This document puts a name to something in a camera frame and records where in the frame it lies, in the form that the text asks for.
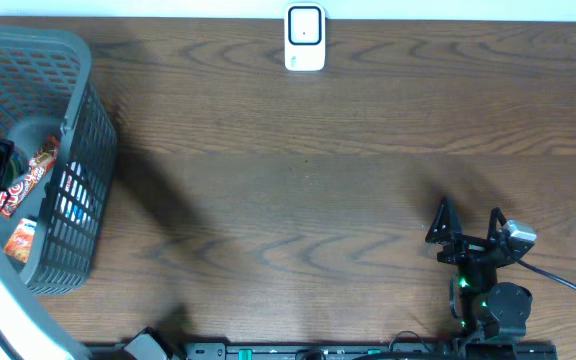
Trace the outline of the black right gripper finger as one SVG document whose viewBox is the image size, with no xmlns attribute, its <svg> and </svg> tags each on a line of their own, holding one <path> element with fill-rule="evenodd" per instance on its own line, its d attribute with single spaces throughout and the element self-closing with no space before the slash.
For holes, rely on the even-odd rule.
<svg viewBox="0 0 576 360">
<path fill-rule="evenodd" d="M 425 242 L 430 244 L 453 243 L 462 234 L 462 226 L 454 202 L 444 197 L 427 232 Z"/>
<path fill-rule="evenodd" d="M 507 223 L 507 219 L 504 216 L 502 210 L 499 207 L 495 207 L 490 212 L 487 238 L 489 240 L 495 240 L 498 232 L 498 226 L 503 227 Z"/>
</svg>

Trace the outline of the red Top chocolate bar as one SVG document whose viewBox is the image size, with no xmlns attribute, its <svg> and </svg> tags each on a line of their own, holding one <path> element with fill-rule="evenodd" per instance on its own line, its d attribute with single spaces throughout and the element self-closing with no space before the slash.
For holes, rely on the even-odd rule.
<svg viewBox="0 0 576 360">
<path fill-rule="evenodd" d="M 28 161 L 28 171 L 15 180 L 6 190 L 0 192 L 0 215 L 11 218 L 23 200 L 54 167 L 60 141 L 49 135 L 39 150 Z"/>
</svg>

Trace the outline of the orange snack packet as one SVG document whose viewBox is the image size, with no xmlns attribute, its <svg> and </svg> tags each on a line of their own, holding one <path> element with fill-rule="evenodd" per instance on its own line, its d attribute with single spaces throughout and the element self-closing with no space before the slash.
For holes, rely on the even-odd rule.
<svg viewBox="0 0 576 360">
<path fill-rule="evenodd" d="M 4 246 L 4 253 L 12 258 L 26 263 L 29 259 L 37 223 L 23 218 L 12 232 Z"/>
</svg>

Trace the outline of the white Panadol medicine box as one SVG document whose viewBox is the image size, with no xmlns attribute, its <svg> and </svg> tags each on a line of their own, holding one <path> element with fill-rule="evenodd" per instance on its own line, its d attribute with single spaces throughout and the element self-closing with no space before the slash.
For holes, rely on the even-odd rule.
<svg viewBox="0 0 576 360">
<path fill-rule="evenodd" d="M 58 201 L 60 213 L 81 226 L 90 221 L 88 211 L 92 200 L 85 188 L 86 180 L 87 170 L 78 162 L 70 162 L 60 182 L 60 189 L 66 193 L 66 196 Z"/>
</svg>

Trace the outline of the green lid jar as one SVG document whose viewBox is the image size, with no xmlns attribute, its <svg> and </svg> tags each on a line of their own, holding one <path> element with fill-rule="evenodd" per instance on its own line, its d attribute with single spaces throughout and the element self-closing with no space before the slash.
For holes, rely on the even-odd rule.
<svg viewBox="0 0 576 360">
<path fill-rule="evenodd" d="M 28 171 L 28 167 L 28 157 L 18 148 L 14 148 L 6 165 L 4 184 L 6 186 L 13 185 L 19 177 Z"/>
</svg>

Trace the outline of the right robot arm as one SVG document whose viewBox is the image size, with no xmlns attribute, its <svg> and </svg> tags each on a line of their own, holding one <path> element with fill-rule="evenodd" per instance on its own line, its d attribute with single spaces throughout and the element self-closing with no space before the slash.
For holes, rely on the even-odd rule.
<svg viewBox="0 0 576 360">
<path fill-rule="evenodd" d="M 536 239 L 531 226 L 506 219 L 499 208 L 491 210 L 486 237 L 467 235 L 452 200 L 445 197 L 440 201 L 425 241 L 442 247 L 437 253 L 439 262 L 457 267 L 450 293 L 458 296 L 460 303 L 453 303 L 451 312 L 463 321 L 473 339 L 525 336 L 532 294 L 522 286 L 500 282 L 497 270 L 522 258 Z"/>
</svg>

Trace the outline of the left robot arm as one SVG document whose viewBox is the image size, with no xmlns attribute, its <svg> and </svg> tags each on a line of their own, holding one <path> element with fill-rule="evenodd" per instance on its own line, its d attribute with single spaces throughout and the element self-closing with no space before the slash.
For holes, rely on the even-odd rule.
<svg viewBox="0 0 576 360">
<path fill-rule="evenodd" d="M 0 191 L 14 144 L 0 140 Z M 0 244 L 0 359 L 174 359 L 150 328 L 126 343 L 86 346 L 60 327 L 22 283 Z"/>
</svg>

